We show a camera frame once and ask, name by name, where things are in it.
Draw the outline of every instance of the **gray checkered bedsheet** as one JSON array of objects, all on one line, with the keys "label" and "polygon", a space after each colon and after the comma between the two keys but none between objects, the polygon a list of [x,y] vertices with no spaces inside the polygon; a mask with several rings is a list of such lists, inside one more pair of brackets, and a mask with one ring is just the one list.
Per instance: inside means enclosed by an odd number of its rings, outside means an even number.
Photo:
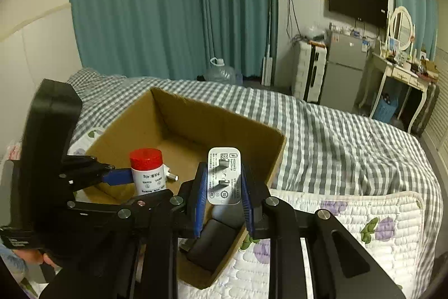
[{"label": "gray checkered bedsheet", "polygon": [[109,77],[88,68],[71,76],[69,83],[83,102],[73,142],[91,127],[107,127],[135,99],[157,86],[281,130],[287,142],[273,188],[335,195],[419,192],[426,205],[424,248],[413,297],[427,287],[443,203],[425,153],[411,135],[365,117],[236,85]]}]

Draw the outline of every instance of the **blue basket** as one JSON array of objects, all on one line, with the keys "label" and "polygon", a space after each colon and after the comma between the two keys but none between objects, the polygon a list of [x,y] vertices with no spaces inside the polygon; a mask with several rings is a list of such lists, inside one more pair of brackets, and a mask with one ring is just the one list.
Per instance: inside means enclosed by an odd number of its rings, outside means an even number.
[{"label": "blue basket", "polygon": [[373,114],[373,119],[379,120],[384,123],[389,123],[397,108],[398,108],[397,99],[391,100],[391,103],[387,104],[384,99],[380,98],[378,101],[378,105],[376,106],[375,113]]}]

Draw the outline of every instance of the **suitcase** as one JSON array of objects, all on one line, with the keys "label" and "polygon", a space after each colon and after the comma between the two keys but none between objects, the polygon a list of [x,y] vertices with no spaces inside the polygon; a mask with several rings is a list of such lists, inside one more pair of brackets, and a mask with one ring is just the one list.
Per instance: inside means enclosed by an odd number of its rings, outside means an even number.
[{"label": "suitcase", "polygon": [[[428,86],[426,92],[426,102],[423,105],[422,110],[418,114],[417,118],[412,125],[411,132],[418,137],[422,136],[426,125],[428,124],[429,118],[431,117],[432,111],[434,110],[435,103],[437,102],[438,93],[440,92],[438,85],[431,83]],[[412,88],[409,94],[408,102],[403,110],[401,120],[405,126],[405,131],[409,128],[409,123],[417,110],[420,101],[422,100],[422,92]]]}]

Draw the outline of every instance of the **charger label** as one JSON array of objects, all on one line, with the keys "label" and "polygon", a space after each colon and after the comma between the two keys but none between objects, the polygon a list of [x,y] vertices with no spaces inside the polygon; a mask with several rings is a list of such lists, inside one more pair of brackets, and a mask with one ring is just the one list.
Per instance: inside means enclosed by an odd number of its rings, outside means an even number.
[{"label": "charger label", "polygon": [[214,147],[208,152],[207,199],[214,205],[241,201],[241,154],[235,147]]}]

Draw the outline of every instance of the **photo frame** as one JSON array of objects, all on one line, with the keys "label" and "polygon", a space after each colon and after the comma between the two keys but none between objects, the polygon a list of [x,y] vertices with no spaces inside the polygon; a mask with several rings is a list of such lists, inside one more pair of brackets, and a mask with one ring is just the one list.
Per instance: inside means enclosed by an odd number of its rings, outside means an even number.
[{"label": "photo frame", "polygon": [[389,56],[395,58],[400,52],[400,41],[397,40],[396,38],[390,37],[388,43],[388,49],[389,49]]}]

